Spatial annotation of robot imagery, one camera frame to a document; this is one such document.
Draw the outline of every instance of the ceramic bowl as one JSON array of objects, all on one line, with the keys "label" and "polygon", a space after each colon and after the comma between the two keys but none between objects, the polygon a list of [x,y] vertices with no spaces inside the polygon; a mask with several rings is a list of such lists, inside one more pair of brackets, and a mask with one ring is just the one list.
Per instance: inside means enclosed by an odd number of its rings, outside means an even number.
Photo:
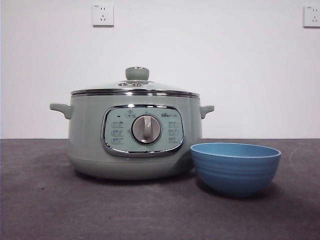
[{"label": "ceramic bowl", "polygon": [[243,143],[201,143],[190,149],[199,178],[232,197],[247,197],[267,186],[281,157],[277,149]]}]

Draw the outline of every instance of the mint green cooker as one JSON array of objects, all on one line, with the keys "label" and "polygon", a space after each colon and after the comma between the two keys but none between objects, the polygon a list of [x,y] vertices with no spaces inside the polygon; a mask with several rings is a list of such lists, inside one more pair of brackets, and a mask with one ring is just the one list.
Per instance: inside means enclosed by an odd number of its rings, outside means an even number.
[{"label": "mint green cooker", "polygon": [[214,106],[199,94],[149,81],[130,67],[126,80],[71,92],[71,104],[50,104],[69,119],[68,157],[81,173],[143,180],[192,169],[190,146],[201,141],[201,119]]}]

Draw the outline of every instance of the chrome panel trim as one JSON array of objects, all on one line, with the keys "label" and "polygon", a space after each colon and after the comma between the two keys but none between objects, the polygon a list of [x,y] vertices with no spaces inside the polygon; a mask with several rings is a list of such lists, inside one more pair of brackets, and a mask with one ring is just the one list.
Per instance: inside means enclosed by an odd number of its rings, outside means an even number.
[{"label": "chrome panel trim", "polygon": [[[181,124],[182,124],[182,126],[181,126],[182,127],[182,140],[181,140],[181,142],[179,143],[179,145],[177,145],[174,148],[160,150],[160,151],[124,151],[124,150],[116,149],[116,148],[110,146],[107,143],[107,140],[105,139],[107,117],[108,117],[108,114],[112,110],[119,109],[119,108],[168,108],[168,109],[176,110],[178,112],[178,114],[180,115]],[[161,156],[172,155],[172,154],[176,153],[182,147],[182,145],[184,144],[184,139],[185,139],[185,133],[184,133],[183,118],[182,118],[179,110],[173,106],[153,105],[153,104],[132,104],[131,103],[128,105],[119,105],[119,106],[110,107],[105,112],[105,114],[103,116],[100,141],[101,141],[101,144],[102,144],[104,150],[107,153],[114,155],[114,156],[127,157],[127,158],[152,158],[152,157],[161,157]]]}]

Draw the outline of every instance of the wall outlet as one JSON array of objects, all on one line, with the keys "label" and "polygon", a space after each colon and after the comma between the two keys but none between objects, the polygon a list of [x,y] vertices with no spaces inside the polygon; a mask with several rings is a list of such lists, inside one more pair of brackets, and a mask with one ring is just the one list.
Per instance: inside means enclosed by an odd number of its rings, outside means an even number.
[{"label": "wall outlet", "polygon": [[114,5],[95,4],[92,6],[92,25],[114,26]]},{"label": "wall outlet", "polygon": [[305,28],[320,28],[320,6],[304,6],[303,26]]}]

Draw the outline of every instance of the stainless steel rim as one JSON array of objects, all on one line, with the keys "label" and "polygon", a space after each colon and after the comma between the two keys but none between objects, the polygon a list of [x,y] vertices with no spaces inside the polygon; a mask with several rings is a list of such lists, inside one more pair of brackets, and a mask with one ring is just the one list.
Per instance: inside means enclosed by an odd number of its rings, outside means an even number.
[{"label": "stainless steel rim", "polygon": [[71,95],[71,98],[86,97],[86,96],[158,96],[158,97],[177,97],[177,98],[190,98],[200,99],[199,96],[184,95],[184,94],[169,94],[169,93],[148,93],[148,92],[100,92],[100,93],[80,93]]},{"label": "stainless steel rim", "polygon": [[140,96],[168,96],[168,97],[195,97],[199,98],[199,94],[188,91],[174,91],[174,90],[157,90],[157,89],[123,89],[123,88],[109,88],[109,89],[85,89],[71,92],[71,97],[82,96],[96,96],[96,95],[140,95]]}]

